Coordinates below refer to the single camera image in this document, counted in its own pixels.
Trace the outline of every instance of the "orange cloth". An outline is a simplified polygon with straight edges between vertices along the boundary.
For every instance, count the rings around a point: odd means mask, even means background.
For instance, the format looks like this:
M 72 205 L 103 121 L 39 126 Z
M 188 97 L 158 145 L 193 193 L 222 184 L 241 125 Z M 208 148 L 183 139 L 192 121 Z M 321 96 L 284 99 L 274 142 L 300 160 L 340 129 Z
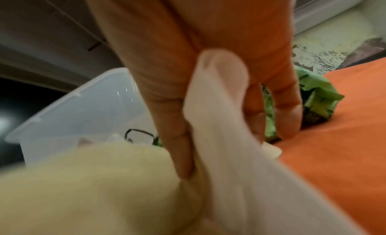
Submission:
M 386 58 L 326 74 L 346 97 L 280 158 L 372 234 L 386 234 Z

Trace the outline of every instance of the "peeling paint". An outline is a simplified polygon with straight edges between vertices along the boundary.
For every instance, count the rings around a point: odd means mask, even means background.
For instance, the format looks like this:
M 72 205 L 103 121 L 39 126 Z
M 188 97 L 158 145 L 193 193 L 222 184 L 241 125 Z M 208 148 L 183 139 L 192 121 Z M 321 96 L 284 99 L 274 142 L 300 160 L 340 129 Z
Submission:
M 294 37 L 295 64 L 324 74 L 335 70 L 365 40 L 377 38 L 357 8 L 349 9 Z

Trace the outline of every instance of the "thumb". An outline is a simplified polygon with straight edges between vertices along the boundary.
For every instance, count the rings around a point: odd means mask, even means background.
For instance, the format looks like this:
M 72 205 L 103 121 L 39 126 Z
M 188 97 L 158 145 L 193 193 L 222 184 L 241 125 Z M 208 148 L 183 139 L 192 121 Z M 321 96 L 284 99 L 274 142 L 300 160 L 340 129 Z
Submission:
M 177 175 L 189 178 L 193 170 L 192 143 L 189 125 L 182 113 L 183 102 L 179 99 L 146 100 L 157 128 L 162 145 L 173 160 Z

